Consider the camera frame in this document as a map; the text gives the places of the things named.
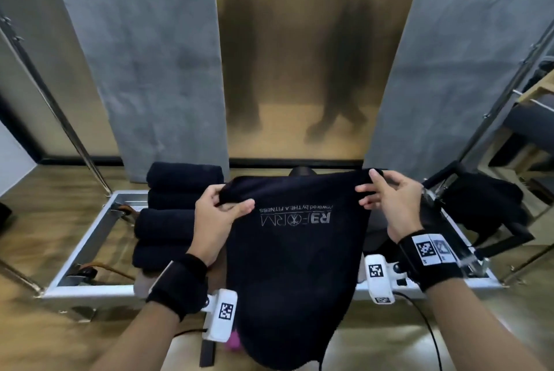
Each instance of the white wall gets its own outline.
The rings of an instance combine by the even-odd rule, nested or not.
[[[37,165],[0,122],[0,196]]]

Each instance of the blurry silhouette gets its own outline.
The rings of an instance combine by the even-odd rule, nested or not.
[[[223,10],[219,13],[227,124],[244,131],[261,128],[253,89],[256,59],[254,4],[255,0],[224,0]]]
[[[353,93],[368,80],[370,64],[370,0],[341,0],[343,9],[325,40],[325,105],[321,120],[306,132],[307,142],[321,141],[339,114],[354,130],[367,121]]]

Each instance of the hand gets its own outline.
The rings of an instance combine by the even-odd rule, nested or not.
[[[396,171],[384,170],[384,177],[397,183],[390,186],[376,170],[370,170],[373,184],[356,186],[357,192],[374,191],[360,205],[365,209],[382,209],[388,221],[388,236],[398,242],[405,236],[423,229],[419,220],[419,205],[423,186]]]
[[[234,220],[254,209],[253,199],[216,207],[219,203],[219,192],[224,185],[209,186],[197,200],[194,209],[194,236],[187,253],[198,257],[206,266],[216,261],[219,251],[227,241]]]

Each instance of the wrist strap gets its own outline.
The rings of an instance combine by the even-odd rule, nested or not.
[[[181,321],[204,308],[208,298],[205,276],[208,268],[197,257],[186,254],[171,262],[150,288],[146,302],[155,301],[174,311]]]
[[[418,231],[398,242],[408,276],[425,292],[433,285],[451,278],[463,278],[456,258],[442,234],[433,233],[432,228]]]

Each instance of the pink object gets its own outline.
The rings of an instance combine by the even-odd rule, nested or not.
[[[225,347],[230,351],[239,351],[242,349],[242,345],[240,344],[239,334],[236,330],[233,330],[231,332],[231,336],[229,337],[229,340],[225,342]]]

